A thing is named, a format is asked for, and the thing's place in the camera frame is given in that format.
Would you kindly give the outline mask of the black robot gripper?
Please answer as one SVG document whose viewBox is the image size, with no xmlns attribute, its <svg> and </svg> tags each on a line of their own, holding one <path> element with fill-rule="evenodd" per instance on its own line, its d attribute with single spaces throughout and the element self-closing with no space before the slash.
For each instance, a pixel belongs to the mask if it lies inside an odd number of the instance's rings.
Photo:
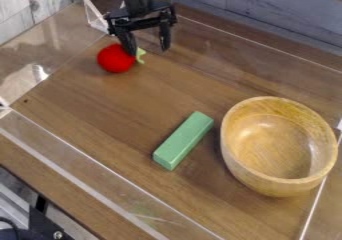
<svg viewBox="0 0 342 240">
<path fill-rule="evenodd" d="M 110 34 L 116 34 L 123 49 L 135 56 L 138 44 L 134 31 L 159 26 L 159 40 L 162 50 L 171 46 L 171 26 L 178 22 L 175 5 L 171 2 L 152 0 L 147 10 L 132 14 L 126 7 L 115 9 L 103 16 Z"/>
</svg>

